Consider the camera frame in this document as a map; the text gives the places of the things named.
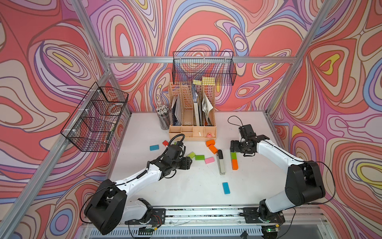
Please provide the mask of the green block carried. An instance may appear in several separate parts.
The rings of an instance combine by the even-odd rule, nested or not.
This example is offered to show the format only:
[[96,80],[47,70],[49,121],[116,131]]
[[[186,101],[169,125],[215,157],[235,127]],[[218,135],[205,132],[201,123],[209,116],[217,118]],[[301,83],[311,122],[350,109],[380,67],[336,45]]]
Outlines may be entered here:
[[237,160],[237,154],[235,152],[230,153],[231,160]]

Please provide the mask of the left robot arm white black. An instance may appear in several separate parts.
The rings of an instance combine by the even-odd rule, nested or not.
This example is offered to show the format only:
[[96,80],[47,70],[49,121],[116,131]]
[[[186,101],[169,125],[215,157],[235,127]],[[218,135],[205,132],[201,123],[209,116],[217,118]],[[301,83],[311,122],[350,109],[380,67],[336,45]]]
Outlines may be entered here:
[[157,159],[147,162],[146,168],[122,180],[105,180],[84,208],[90,220],[102,235],[113,231],[120,222],[131,220],[147,223],[152,217],[152,206],[143,198],[131,201],[133,195],[172,172],[189,170],[192,160],[185,156],[186,147],[180,142],[168,145]]

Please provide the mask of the orange block front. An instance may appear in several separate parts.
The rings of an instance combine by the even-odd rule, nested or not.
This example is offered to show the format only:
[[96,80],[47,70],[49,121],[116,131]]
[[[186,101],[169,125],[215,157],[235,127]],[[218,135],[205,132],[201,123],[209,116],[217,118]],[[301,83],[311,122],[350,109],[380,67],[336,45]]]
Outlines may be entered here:
[[238,161],[237,159],[232,159],[231,160],[231,165],[233,170],[238,170]]

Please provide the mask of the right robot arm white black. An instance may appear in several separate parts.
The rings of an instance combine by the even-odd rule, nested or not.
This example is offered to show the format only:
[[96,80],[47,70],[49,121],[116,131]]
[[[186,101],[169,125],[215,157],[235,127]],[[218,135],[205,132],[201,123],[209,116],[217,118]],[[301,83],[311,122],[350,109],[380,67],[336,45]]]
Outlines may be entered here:
[[239,127],[241,140],[230,143],[231,152],[244,157],[260,154],[286,173],[284,190],[259,203],[255,215],[269,222],[285,209],[301,206],[325,197],[325,188],[318,164],[304,161],[274,144],[269,137],[257,135],[250,124]]

